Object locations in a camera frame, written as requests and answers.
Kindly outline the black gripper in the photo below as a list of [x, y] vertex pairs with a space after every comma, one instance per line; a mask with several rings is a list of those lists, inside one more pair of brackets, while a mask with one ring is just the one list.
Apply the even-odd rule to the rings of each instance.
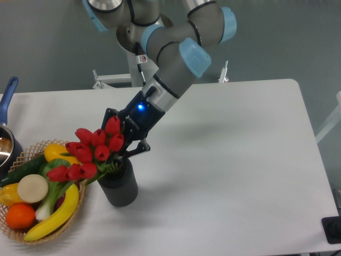
[[[146, 137], [148, 132], [159, 122], [166, 112], [154, 106], [147, 98], [148, 97], [140, 91], [125, 109], [117, 111], [116, 109], [107, 108], [105, 110], [101, 125], [102, 130], [105, 129], [108, 120], [113, 116], [118, 116], [124, 125], [123, 135], [125, 141], [117, 153], [117, 159], [130, 158], [151, 150]], [[137, 143], [136, 148], [128, 150], [132, 141], [136, 140], [140, 140]]]

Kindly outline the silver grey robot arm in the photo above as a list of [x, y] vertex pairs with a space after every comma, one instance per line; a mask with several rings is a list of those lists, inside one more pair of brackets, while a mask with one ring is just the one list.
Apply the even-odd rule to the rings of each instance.
[[123, 124], [124, 144], [110, 155], [111, 160], [149, 151], [149, 131], [210, 66], [212, 60], [205, 48], [235, 35], [236, 16], [215, 1], [184, 1], [187, 22], [166, 27], [158, 1], [83, 4], [98, 28], [125, 28], [129, 44], [158, 68], [125, 109], [107, 109], [103, 119], [107, 123], [116, 116]]

